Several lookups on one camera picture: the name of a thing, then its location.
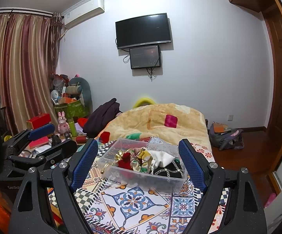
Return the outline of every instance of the backpack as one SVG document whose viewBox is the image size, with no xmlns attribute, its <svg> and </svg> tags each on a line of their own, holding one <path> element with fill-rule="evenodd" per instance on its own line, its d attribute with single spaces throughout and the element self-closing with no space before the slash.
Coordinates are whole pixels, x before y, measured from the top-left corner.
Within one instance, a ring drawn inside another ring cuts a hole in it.
<svg viewBox="0 0 282 234">
<path fill-rule="evenodd" d="M 215 133 L 214 125 L 209 129 L 209 140 L 211 145 L 223 149 L 242 149 L 244 142 L 242 138 L 242 129 L 231 129 L 231 132 L 225 134 Z"/>
</svg>

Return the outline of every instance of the curtain rod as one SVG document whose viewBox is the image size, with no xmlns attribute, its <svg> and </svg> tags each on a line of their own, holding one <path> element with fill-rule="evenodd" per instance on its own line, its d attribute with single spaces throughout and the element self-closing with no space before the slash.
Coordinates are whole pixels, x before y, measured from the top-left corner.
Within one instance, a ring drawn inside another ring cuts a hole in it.
<svg viewBox="0 0 282 234">
<path fill-rule="evenodd" d="M 46 16 L 46 17 L 51 17 L 53 14 L 52 12 L 48 12 L 48 11 L 40 11 L 40 10 L 27 9 L 27 8 L 12 8 L 12 7 L 0 8 L 0 14 L 1 13 L 23 13 L 23 14 Z"/>
</svg>

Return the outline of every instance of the clear plastic bin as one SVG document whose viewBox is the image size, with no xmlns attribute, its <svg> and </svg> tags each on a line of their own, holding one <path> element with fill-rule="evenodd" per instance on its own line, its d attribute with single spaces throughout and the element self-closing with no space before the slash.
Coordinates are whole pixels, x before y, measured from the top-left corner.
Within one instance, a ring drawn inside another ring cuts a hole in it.
<svg viewBox="0 0 282 234">
<path fill-rule="evenodd" d="M 128 184 L 129 186 L 139 186 L 145 189 L 153 189 L 164 193 L 179 193 L 184 181 L 187 179 L 187 170 L 185 169 L 184 164 L 179 156 L 178 146 L 168 144 L 153 144 L 119 138 L 117 142 L 115 142 L 114 145 L 110 147 L 98 160 L 97 164 L 99 170 L 103 170 L 107 163 L 113 162 L 115 155 L 119 150 L 125 152 L 130 148 L 141 147 L 146 147 L 149 150 L 164 151 L 174 157 L 179 158 L 183 171 L 183 178 L 171 178 L 148 173 L 138 173 L 112 165 L 108 165 L 105 168 L 102 177 L 112 181 Z"/>
</svg>

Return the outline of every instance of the pink bunny figurine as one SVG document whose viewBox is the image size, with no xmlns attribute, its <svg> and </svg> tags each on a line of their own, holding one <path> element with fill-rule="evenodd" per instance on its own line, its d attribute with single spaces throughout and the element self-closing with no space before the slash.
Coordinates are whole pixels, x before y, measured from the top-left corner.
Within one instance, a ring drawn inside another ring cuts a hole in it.
<svg viewBox="0 0 282 234">
<path fill-rule="evenodd" d="M 65 113 L 64 112 L 62 112 L 62 114 L 58 113 L 58 115 L 59 115 L 59 117 L 58 117 L 58 122 L 59 122 L 58 130 L 59 130 L 59 133 L 61 135 L 64 135 L 66 132 L 70 133 L 69 124 L 66 121 Z"/>
</svg>

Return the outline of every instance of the green storage box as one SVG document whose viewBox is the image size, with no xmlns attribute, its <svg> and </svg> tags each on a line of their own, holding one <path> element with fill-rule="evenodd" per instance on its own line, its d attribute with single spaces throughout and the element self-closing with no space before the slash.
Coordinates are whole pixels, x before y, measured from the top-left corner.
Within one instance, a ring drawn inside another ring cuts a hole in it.
<svg viewBox="0 0 282 234">
<path fill-rule="evenodd" d="M 74 117 L 83 118 L 89 115 L 89 107 L 84 107 L 80 100 L 69 104 L 55 105 L 54 109 L 56 113 L 65 112 L 66 119 L 72 119 Z"/>
</svg>

